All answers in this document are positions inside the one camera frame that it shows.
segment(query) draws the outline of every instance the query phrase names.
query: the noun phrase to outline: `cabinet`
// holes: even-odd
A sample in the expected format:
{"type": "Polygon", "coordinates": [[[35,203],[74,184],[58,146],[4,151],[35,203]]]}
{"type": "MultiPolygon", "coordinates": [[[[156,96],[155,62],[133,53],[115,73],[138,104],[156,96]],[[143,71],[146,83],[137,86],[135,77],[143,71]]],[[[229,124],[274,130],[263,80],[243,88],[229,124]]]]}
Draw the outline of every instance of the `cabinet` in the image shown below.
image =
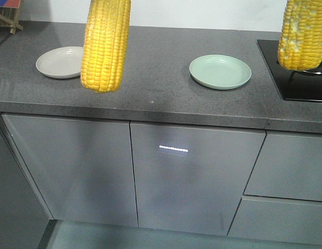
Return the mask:
{"type": "Polygon", "coordinates": [[[322,202],[244,196],[229,236],[322,245],[322,202]]]}
{"type": "Polygon", "coordinates": [[[0,249],[37,248],[47,224],[48,217],[0,134],[0,249]]]}
{"type": "Polygon", "coordinates": [[[265,132],[130,126],[139,226],[226,235],[265,132]]]}
{"type": "Polygon", "coordinates": [[[2,116],[54,219],[138,225],[129,122],[2,116]]]}
{"type": "Polygon", "coordinates": [[[229,235],[322,245],[322,135],[267,132],[229,235]]]}
{"type": "Polygon", "coordinates": [[[267,132],[245,194],[322,201],[322,135],[267,132]]]}

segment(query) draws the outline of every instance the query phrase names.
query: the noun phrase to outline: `kitchen cabinet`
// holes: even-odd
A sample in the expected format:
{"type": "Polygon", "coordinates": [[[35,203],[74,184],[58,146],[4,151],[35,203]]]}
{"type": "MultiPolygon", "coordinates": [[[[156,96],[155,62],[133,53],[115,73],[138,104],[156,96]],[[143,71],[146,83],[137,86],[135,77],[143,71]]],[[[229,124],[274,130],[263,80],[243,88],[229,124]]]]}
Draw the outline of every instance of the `kitchen cabinet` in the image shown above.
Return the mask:
{"type": "Polygon", "coordinates": [[[322,245],[322,202],[244,196],[229,236],[322,245]]]}
{"type": "Polygon", "coordinates": [[[37,248],[48,217],[0,133],[0,249],[37,248]]]}
{"type": "Polygon", "coordinates": [[[322,135],[268,131],[245,194],[322,201],[322,135]]]}
{"type": "Polygon", "coordinates": [[[265,132],[132,122],[139,226],[226,235],[265,132]]]}
{"type": "Polygon", "coordinates": [[[322,245],[322,134],[267,131],[229,235],[322,245]]]}
{"type": "Polygon", "coordinates": [[[138,225],[129,122],[2,117],[54,219],[138,225]]]}

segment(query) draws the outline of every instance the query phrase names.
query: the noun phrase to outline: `gray countertop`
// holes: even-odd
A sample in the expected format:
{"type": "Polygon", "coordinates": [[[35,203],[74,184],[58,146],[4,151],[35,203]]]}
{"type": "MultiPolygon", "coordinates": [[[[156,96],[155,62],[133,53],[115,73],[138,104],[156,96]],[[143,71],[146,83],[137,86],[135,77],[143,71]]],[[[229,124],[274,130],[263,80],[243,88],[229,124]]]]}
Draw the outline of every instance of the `gray countertop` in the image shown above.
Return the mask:
{"type": "Polygon", "coordinates": [[[97,94],[79,77],[52,79],[35,67],[51,49],[82,46],[84,24],[22,24],[9,38],[0,31],[0,112],[322,133],[322,103],[282,100],[260,54],[257,39],[279,33],[131,26],[122,85],[97,94]],[[201,86],[189,64],[206,54],[243,60],[250,81],[226,91],[201,86]]]}

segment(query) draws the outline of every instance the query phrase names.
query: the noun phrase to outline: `wall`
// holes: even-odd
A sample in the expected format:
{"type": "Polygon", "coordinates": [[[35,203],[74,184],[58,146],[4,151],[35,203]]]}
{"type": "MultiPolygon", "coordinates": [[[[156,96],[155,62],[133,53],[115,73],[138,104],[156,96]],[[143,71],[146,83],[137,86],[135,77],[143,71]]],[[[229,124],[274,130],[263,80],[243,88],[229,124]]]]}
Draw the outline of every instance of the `wall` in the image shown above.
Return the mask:
{"type": "MultiPolygon", "coordinates": [[[[21,20],[86,23],[90,0],[25,0],[21,20]]],[[[287,0],[132,0],[131,25],[281,31],[287,0]]]]}

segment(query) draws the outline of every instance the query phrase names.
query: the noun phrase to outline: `stove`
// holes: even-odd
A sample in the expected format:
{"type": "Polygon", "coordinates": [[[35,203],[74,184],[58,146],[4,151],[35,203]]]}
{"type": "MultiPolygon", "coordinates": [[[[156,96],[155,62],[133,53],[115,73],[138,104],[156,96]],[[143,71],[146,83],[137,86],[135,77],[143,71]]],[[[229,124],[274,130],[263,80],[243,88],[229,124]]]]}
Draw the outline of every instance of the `stove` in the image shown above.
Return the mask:
{"type": "Polygon", "coordinates": [[[277,61],[278,40],[258,40],[258,45],[286,101],[322,102],[322,74],[286,70],[277,61]]]}

